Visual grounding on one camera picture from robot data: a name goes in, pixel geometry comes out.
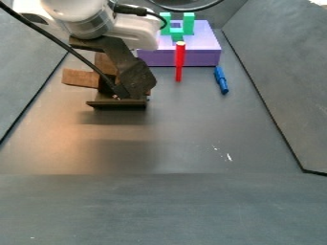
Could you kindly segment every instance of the green block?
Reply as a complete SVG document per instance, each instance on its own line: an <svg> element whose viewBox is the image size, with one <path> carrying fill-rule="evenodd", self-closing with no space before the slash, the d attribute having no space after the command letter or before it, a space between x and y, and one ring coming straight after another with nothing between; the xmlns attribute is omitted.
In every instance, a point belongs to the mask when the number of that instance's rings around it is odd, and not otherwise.
<svg viewBox="0 0 327 245"><path fill-rule="evenodd" d="M169 12L161 12L160 16L166 21L166 26L161 29L161 35L169 35L169 21L170 21L170 13Z"/></svg>
<svg viewBox="0 0 327 245"><path fill-rule="evenodd" d="M182 17L184 34L193 34L193 21L194 21L193 12L184 12L184 17Z"/></svg>
<svg viewBox="0 0 327 245"><path fill-rule="evenodd" d="M173 42L182 41L182 28L169 28L169 34Z"/></svg>

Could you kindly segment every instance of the gray wall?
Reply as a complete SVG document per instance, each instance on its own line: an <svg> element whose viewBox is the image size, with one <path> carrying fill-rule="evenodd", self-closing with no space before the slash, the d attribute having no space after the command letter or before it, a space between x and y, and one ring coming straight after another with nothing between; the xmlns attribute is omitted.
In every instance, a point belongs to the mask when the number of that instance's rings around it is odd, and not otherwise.
<svg viewBox="0 0 327 245"><path fill-rule="evenodd" d="M65 52L0 9L0 142Z"/></svg>
<svg viewBox="0 0 327 245"><path fill-rule="evenodd" d="M327 11L308 0L249 0L223 32L309 171L327 172Z"/></svg>

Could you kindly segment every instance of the red stick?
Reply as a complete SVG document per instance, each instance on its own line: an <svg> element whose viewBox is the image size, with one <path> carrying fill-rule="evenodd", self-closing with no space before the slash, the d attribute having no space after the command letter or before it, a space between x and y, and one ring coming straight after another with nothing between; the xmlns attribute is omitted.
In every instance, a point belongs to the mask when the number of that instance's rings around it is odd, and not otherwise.
<svg viewBox="0 0 327 245"><path fill-rule="evenodd" d="M176 65L176 75L174 80L181 81L181 68L185 61L185 42L176 42L176 52L174 52L174 65Z"/></svg>

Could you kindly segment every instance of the brown object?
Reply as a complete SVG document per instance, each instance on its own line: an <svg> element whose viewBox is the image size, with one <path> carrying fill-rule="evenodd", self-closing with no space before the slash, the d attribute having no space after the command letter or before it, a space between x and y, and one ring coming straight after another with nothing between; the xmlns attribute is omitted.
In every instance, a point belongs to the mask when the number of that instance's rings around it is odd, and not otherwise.
<svg viewBox="0 0 327 245"><path fill-rule="evenodd" d="M96 53L94 55L94 65L100 70L108 74L116 76L116 68L112 61L104 53ZM73 69L64 69L61 82L70 86L84 87L84 88L100 88L100 76L96 72L85 72Z"/></svg>
<svg viewBox="0 0 327 245"><path fill-rule="evenodd" d="M100 68L100 70L110 76L114 76L114 84L118 84L118 78L116 76L117 69L104 53L94 54L94 65ZM112 98L110 94L106 94L102 87L102 83L100 80L100 76L96 72L85 72L73 69L64 69L61 82L66 85L93 88L100 92L93 101L86 101L86 104L94 108L108 108L108 107L121 107L121 106L146 106L146 96L150 95L150 91L144 95L140 100L133 99L122 99L116 100Z"/></svg>

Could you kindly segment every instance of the purple box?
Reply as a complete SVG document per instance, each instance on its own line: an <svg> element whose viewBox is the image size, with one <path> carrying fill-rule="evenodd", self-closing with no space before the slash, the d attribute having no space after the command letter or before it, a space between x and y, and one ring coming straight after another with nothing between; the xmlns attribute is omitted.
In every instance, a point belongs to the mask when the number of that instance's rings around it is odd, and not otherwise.
<svg viewBox="0 0 327 245"><path fill-rule="evenodd" d="M186 43L184 66L216 66L220 62L221 46L215 37L206 20L194 20L193 35L184 35ZM170 35L160 35L156 51L136 50L148 66L174 66L174 43Z"/></svg>

